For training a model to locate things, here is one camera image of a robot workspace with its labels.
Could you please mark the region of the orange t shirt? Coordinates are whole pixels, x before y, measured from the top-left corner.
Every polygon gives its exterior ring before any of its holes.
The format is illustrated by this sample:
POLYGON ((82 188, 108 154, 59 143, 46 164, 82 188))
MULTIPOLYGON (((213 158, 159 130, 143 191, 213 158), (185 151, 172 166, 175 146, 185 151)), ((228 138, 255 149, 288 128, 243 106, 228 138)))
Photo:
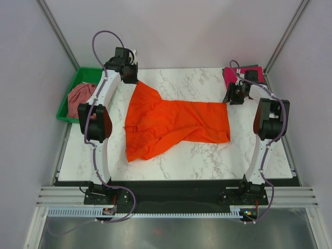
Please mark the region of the orange t shirt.
POLYGON ((132 94, 124 129, 129 162, 149 160, 181 141, 222 144, 231 140, 225 103, 165 100, 143 82, 132 94))

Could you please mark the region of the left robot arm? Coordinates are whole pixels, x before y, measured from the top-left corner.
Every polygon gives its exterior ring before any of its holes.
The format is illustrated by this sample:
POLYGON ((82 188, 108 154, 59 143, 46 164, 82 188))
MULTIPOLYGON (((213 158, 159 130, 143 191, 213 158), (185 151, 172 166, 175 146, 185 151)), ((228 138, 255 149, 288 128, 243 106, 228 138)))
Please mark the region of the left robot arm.
POLYGON ((138 83, 138 63, 135 49, 117 47, 115 55, 102 63, 101 79, 90 99, 78 106, 79 125, 84 143, 92 154, 92 176, 85 191, 85 205, 116 204, 116 188, 111 183, 107 146, 113 124, 108 105, 121 82, 138 83))

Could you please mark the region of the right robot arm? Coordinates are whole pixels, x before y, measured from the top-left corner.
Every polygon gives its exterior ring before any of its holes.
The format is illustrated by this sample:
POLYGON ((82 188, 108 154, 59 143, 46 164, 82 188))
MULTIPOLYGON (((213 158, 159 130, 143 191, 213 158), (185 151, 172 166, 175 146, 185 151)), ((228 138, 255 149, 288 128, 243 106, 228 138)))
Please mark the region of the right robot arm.
POLYGON ((281 100, 269 90, 257 67, 226 67, 223 77, 227 89, 224 103, 242 105, 245 98, 249 98, 258 106, 253 122, 256 142, 250 166, 240 180, 238 189, 226 189, 222 200, 235 205, 267 205, 264 167, 268 164, 275 143, 287 131, 290 102, 281 100))

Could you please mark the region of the folded magenta t shirt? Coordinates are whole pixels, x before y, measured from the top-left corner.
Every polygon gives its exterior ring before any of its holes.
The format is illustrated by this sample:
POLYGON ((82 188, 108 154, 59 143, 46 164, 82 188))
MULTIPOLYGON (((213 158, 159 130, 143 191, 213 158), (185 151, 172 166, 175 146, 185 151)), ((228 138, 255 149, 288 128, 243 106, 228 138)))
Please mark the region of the folded magenta t shirt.
MULTIPOLYGON (((244 74, 248 70, 255 70, 258 73, 258 81, 259 82, 265 82, 264 80, 264 75, 263 75, 263 70, 261 66, 247 66, 247 67, 241 67, 240 68, 240 73, 244 74)), ((235 74, 232 72, 231 68, 225 67, 223 69, 223 77, 225 81, 226 88, 228 89, 230 83, 235 83, 237 81, 237 77, 235 74)))

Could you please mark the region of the green plastic bin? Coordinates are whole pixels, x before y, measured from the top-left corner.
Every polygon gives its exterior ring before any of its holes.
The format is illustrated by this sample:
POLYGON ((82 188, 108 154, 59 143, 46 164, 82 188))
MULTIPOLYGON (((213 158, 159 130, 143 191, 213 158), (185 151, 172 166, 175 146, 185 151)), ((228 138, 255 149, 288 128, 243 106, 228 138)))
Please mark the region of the green plastic bin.
POLYGON ((92 83, 96 86, 100 82, 101 75, 102 75, 102 69, 101 68, 90 68, 90 67, 81 67, 78 69, 74 79, 72 80, 69 89, 67 90, 67 93, 65 95, 64 100, 62 101, 59 110, 57 112, 57 119, 62 120, 69 123, 79 123, 78 118, 68 118, 68 102, 67 97, 70 91, 77 86, 80 83, 86 82, 86 83, 92 83))

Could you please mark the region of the folded grey t shirt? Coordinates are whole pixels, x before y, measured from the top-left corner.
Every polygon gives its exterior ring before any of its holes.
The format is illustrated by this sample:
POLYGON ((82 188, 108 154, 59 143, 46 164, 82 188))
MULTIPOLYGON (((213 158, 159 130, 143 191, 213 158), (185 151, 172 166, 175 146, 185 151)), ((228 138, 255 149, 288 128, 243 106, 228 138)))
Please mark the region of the folded grey t shirt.
MULTIPOLYGON (((240 66, 241 73, 245 73, 248 70, 255 70, 258 73, 258 80, 263 81, 264 80, 264 75, 263 75, 263 70, 262 67, 259 65, 248 65, 248 66, 240 66)), ((234 74, 231 71, 229 67, 225 67, 222 69, 223 71, 223 76, 224 77, 230 77, 230 79, 234 78, 234 74)))

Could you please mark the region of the dusty pink t shirt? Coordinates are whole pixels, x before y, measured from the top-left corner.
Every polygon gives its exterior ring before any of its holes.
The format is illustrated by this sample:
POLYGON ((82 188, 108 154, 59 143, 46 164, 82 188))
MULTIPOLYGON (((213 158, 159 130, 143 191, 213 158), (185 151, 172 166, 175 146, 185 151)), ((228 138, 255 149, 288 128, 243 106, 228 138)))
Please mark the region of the dusty pink t shirt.
POLYGON ((85 104, 92 97, 95 90, 95 84, 83 82, 70 91, 67 97, 68 118, 78 118, 79 104, 85 104))

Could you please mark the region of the left aluminium frame post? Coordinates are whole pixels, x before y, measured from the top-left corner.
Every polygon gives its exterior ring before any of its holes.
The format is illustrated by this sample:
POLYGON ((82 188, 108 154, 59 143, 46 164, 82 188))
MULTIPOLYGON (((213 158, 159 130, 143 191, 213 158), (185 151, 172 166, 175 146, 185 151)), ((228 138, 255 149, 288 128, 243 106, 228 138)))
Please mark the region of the left aluminium frame post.
POLYGON ((38 4, 38 6, 41 9, 43 15, 45 16, 47 22, 49 23, 52 31, 54 32, 56 38, 58 39, 66 56, 68 57, 71 65, 77 71, 79 69, 79 63, 77 62, 68 42, 65 39, 65 36, 63 35, 63 32, 60 29, 60 26, 58 25, 58 22, 56 21, 50 7, 47 4, 47 2, 45 0, 36 0, 36 3, 38 4))

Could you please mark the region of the aluminium frame post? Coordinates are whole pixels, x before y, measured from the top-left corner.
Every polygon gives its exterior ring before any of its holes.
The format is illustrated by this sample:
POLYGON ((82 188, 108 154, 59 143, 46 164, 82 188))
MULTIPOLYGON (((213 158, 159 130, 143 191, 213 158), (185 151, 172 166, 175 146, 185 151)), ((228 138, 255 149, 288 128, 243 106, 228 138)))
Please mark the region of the aluminium frame post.
POLYGON ((63 32, 60 29, 60 26, 58 25, 58 22, 56 21, 50 7, 47 4, 47 2, 45 0, 36 0, 36 3, 38 4, 38 6, 41 9, 43 15, 45 16, 47 22, 49 23, 52 31, 54 32, 56 38, 58 39, 66 56, 68 57, 71 65, 77 71, 79 69, 79 63, 77 62, 68 42, 65 39, 65 36, 63 35, 63 32))
POLYGON ((296 25, 300 21, 303 13, 305 12, 307 6, 309 5, 310 0, 301 0, 296 11, 294 12, 289 24, 287 25, 283 35, 281 36, 280 41, 278 42, 272 56, 270 57, 266 67, 264 68, 264 74, 268 75, 271 71, 273 65, 275 64, 277 58, 279 57, 280 53, 282 52, 283 48, 285 47, 287 41, 289 40, 290 36, 293 33, 296 25))

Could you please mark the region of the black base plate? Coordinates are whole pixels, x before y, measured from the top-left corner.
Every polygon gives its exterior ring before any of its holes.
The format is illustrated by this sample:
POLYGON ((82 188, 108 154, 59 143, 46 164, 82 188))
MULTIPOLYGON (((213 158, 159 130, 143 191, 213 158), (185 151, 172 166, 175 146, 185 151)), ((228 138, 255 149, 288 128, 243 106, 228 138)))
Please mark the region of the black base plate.
MULTIPOLYGON (((116 204, 123 212, 135 211, 224 211, 235 205, 224 203, 226 189, 238 189, 239 179, 195 180, 195 181, 113 181, 116 189, 116 204)), ((56 181, 57 187, 76 187, 85 195, 88 181, 56 181)), ((265 185, 266 196, 275 187, 300 187, 296 177, 291 179, 271 179, 265 185)))

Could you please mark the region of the right aluminium frame post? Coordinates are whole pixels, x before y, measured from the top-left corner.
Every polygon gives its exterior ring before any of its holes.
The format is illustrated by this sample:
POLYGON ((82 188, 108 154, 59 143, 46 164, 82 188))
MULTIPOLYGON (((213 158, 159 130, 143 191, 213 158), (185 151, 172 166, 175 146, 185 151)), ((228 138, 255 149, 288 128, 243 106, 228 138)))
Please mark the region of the right aluminium frame post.
POLYGON ((283 35, 281 36, 280 41, 278 42, 272 56, 270 57, 266 67, 264 68, 264 74, 268 75, 271 71, 273 65, 275 64, 277 58, 279 57, 280 53, 282 52, 283 48, 285 47, 287 41, 289 40, 290 36, 293 33, 296 25, 300 21, 303 13, 305 12, 307 6, 309 5, 310 0, 301 0, 296 11, 294 12, 289 24, 287 25, 283 35))

